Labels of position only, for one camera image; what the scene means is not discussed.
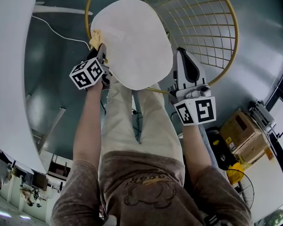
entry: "yellow object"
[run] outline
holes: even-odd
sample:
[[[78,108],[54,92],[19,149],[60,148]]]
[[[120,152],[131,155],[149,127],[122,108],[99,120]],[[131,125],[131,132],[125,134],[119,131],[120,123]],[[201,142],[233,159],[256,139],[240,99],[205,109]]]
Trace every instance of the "yellow object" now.
[[[90,7],[91,0],[87,0],[86,7],[85,7],[85,30],[89,40],[91,39],[91,34],[89,30],[89,21],[88,21],[88,12]]]
[[[89,44],[93,46],[97,51],[99,50],[99,47],[102,44],[102,39],[99,29],[92,31],[92,38],[90,39]]]
[[[225,140],[225,142],[226,142],[227,145],[230,145],[230,144],[233,142],[233,140],[231,139],[231,137],[228,137],[228,138]]]
[[[233,170],[227,170],[226,174],[228,177],[228,180],[230,181],[230,184],[234,185],[237,182],[240,182],[242,178],[244,177],[244,170],[242,165],[237,162],[233,166],[229,166],[228,169],[233,169]]]
[[[216,140],[216,141],[213,142],[213,145],[218,145],[219,142],[220,142],[219,140]]]
[[[236,155],[236,157],[238,157],[238,161],[240,162],[243,170],[245,171],[247,168],[250,168],[251,167],[251,164],[250,163],[247,163],[244,161],[244,159],[241,157],[241,155]]]
[[[208,83],[209,86],[228,72],[236,57],[239,42],[238,21],[229,0],[142,1],[157,12],[174,47],[183,47],[203,65],[222,70]],[[89,39],[90,3],[91,0],[88,0],[85,9],[85,29]],[[167,94],[165,90],[156,92]]]

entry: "printed graphic on shirt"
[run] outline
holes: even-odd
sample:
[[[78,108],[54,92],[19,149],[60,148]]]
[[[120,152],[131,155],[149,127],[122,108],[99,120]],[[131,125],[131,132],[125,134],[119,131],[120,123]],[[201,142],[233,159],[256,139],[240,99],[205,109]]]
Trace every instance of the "printed graphic on shirt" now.
[[[183,122],[183,124],[194,123],[192,116],[186,106],[186,104],[181,104],[176,107],[176,110]]]
[[[145,173],[129,179],[124,194],[127,195],[127,206],[144,203],[156,209],[165,209],[172,204],[176,188],[175,183],[164,174]]]
[[[198,122],[204,122],[214,119],[212,102],[210,99],[195,101]]]

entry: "yellow wire chair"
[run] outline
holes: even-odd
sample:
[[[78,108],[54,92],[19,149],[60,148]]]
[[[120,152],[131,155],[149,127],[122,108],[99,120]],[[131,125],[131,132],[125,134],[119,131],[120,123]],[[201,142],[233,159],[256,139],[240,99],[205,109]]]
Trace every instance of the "yellow wire chair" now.
[[[142,0],[158,14],[173,48],[182,47],[203,65],[220,69],[211,86],[229,70],[235,59],[239,29],[236,14],[229,0]],[[88,11],[85,9],[85,29],[91,39]],[[163,90],[150,90],[167,93]]]

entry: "teal floor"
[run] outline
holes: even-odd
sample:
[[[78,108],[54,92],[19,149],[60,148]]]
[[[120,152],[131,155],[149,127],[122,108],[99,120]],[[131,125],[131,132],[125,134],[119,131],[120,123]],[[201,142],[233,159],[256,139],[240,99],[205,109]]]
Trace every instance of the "teal floor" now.
[[[48,6],[84,9],[87,0],[37,0]],[[90,11],[96,15],[116,0],[92,0]],[[267,101],[283,74],[283,8],[281,0],[231,0],[236,11],[240,44],[237,58],[227,76],[212,88],[216,96],[217,121],[221,125],[239,106],[253,99]],[[74,14],[37,14],[60,34],[88,41],[84,16]],[[60,107],[66,108],[61,121],[48,138],[45,149],[72,159],[73,140],[86,92],[79,91],[69,78],[71,69],[88,55],[86,45],[64,40],[46,24],[32,18],[25,53],[25,93],[31,94],[27,108],[32,129],[44,133]],[[250,86],[246,81],[256,81]],[[167,89],[172,77],[160,86]],[[105,104],[107,91],[102,94]],[[166,103],[171,114],[174,109]],[[174,116],[176,131],[181,124]]]

